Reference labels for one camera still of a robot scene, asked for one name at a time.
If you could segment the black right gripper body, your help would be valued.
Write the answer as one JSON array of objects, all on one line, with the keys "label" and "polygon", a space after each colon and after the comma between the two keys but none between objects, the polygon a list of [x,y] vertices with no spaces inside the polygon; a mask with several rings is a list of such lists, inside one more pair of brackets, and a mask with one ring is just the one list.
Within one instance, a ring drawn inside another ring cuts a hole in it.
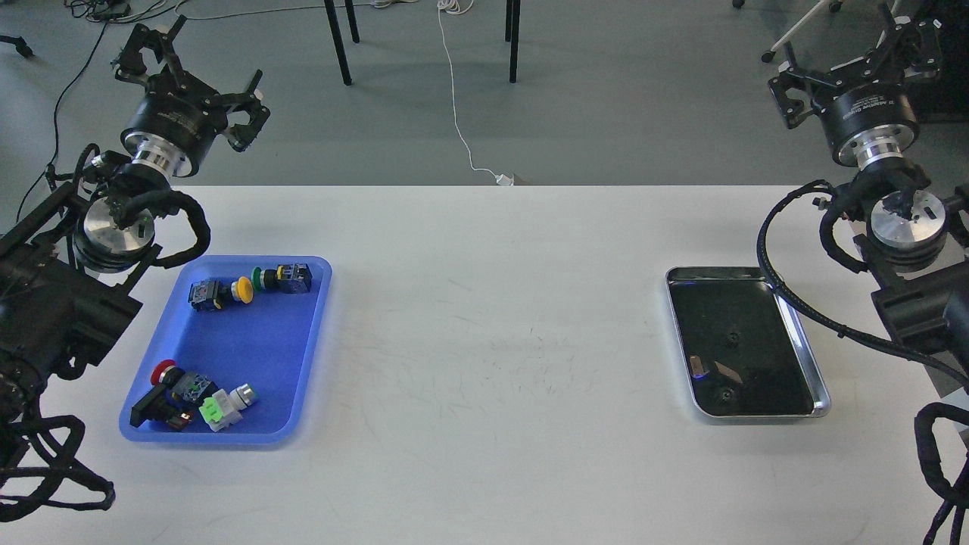
[{"label": "black right gripper body", "polygon": [[901,158],[920,135],[914,108],[900,84],[862,83],[852,89],[817,86],[811,104],[830,157],[846,168]]}]

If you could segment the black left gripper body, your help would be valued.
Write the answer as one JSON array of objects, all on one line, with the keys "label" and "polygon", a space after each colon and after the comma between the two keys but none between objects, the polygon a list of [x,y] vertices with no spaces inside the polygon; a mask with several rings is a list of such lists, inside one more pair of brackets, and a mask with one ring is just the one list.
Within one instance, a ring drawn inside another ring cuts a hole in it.
[{"label": "black left gripper body", "polygon": [[134,155],[138,144],[150,135],[165,139],[184,157],[174,176],[197,175],[215,138],[228,127],[222,108],[204,104],[216,94],[216,89],[191,73],[180,83],[170,72],[150,76],[145,96],[121,133],[124,148]]}]

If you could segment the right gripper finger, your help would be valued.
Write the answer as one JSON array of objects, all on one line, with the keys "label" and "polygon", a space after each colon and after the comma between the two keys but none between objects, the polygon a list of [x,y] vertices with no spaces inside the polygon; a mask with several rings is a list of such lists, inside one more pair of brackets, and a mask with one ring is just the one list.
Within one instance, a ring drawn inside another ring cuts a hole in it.
[{"label": "right gripper finger", "polygon": [[839,86],[830,73],[805,68],[795,56],[792,42],[784,45],[785,62],[768,88],[787,129],[795,129],[812,115],[821,115],[837,96]]},{"label": "right gripper finger", "polygon": [[895,84],[938,79],[943,65],[939,22],[907,17],[899,20],[887,4],[879,4],[877,9],[883,21],[883,35],[875,48],[863,56],[859,76],[866,82]]}]

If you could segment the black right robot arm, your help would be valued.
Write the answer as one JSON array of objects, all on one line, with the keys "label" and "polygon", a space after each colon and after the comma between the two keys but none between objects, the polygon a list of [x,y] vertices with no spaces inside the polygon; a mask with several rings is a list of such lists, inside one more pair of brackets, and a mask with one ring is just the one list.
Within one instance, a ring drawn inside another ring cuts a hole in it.
[{"label": "black right robot arm", "polygon": [[[897,17],[885,3],[878,11],[881,37],[860,58],[826,71],[806,68],[796,61],[793,32],[762,56],[769,62],[778,51],[786,55],[768,81],[785,127],[817,117],[833,161],[857,173],[839,186],[823,179],[807,183],[775,204],[758,233],[756,254],[773,294],[797,313],[841,338],[920,363],[954,381],[954,392],[918,411],[914,435],[925,483],[942,500],[923,542],[934,543],[949,523],[949,542],[958,544],[967,518],[967,469],[955,479],[945,476],[934,425],[938,419],[967,424],[968,265],[966,257],[941,269],[933,269],[933,263],[947,245],[967,250],[967,186],[947,198],[935,196],[930,177],[904,155],[918,137],[916,111],[905,87],[940,72],[940,22]],[[812,193],[823,211],[819,238],[824,252],[878,283],[871,299],[887,338],[855,330],[810,307],[773,268],[766,248],[773,218]]]}]

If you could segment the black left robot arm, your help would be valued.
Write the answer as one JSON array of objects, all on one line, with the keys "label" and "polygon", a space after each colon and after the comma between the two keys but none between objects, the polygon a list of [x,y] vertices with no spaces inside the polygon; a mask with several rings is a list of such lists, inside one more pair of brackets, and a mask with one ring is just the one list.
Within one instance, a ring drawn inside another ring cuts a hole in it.
[{"label": "black left robot arm", "polygon": [[203,207],[172,180],[197,175],[218,137],[246,151],[270,117],[262,72],[222,93],[183,68],[174,40],[185,22],[136,24],[112,63],[118,80],[143,88],[123,152],[90,144],[72,173],[48,167],[51,194],[2,238],[2,482],[36,483],[2,497],[5,523],[44,506],[114,503],[114,484],[77,459],[86,425],[45,417],[39,398],[51,377],[73,381],[100,365],[141,309],[131,292],[145,270],[204,255]]}]

